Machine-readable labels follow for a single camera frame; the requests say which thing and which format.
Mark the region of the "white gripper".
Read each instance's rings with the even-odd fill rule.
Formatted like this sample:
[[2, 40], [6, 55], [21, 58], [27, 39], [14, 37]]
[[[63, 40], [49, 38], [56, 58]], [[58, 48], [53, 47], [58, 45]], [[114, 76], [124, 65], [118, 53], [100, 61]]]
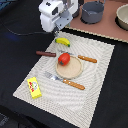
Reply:
[[44, 31], [63, 29], [73, 19], [69, 12], [71, 0], [43, 0], [39, 5], [40, 20]]

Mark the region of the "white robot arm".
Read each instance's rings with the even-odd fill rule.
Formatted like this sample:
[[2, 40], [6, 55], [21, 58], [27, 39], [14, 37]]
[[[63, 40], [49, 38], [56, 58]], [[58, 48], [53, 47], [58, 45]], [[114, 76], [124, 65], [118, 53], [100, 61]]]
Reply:
[[44, 31], [56, 32], [68, 25], [78, 10], [78, 0], [43, 0], [39, 5]]

